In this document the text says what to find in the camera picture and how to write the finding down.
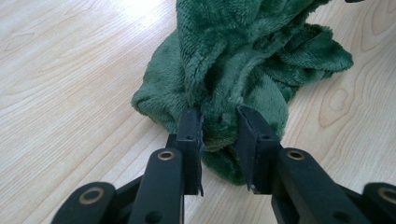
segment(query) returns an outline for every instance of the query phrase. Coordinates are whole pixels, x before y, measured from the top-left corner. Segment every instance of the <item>table surface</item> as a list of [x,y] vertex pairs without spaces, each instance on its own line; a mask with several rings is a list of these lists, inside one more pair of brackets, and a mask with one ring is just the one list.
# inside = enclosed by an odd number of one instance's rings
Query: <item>table surface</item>
[[[396,185],[396,1],[332,1],[309,22],[332,27],[355,65],[298,92],[283,146],[357,192]],[[5,0],[0,24],[0,220],[49,223],[74,189],[142,175],[167,132],[130,101],[176,0]],[[186,223],[276,223],[269,196],[205,167],[203,185]]]

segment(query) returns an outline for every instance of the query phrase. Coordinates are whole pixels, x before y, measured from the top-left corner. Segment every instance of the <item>green fleece fabric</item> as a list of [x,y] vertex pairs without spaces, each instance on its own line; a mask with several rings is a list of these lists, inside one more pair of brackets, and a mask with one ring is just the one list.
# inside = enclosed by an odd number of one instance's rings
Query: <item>green fleece fabric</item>
[[353,64],[329,28],[305,23],[328,2],[177,0],[177,29],[153,54],[133,107],[176,133],[183,110],[199,106],[204,164],[244,184],[236,107],[258,110],[281,137],[297,90]]

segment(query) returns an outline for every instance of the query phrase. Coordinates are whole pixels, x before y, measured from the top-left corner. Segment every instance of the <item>plush fabric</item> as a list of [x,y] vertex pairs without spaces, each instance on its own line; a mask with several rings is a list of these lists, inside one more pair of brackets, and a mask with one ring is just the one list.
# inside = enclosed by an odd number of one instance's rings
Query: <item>plush fabric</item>
[[306,83],[352,66],[332,31],[305,23],[328,0],[177,0],[177,29],[152,56],[132,105],[177,132],[180,114],[204,115],[204,164],[235,185],[238,105],[258,110],[280,137]]

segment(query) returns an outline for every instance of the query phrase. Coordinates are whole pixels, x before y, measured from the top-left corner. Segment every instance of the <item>wood grain pattern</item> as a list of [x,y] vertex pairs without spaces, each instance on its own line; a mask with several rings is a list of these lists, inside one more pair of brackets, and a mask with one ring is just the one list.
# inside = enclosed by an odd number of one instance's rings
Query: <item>wood grain pattern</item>
[[[166,131],[130,106],[153,51],[176,28],[176,0],[0,3],[0,220],[49,223],[77,187],[142,175]],[[283,145],[338,183],[396,185],[396,1],[334,0],[310,22],[353,54],[343,74],[290,103]],[[254,196],[204,168],[186,223],[276,223]]]

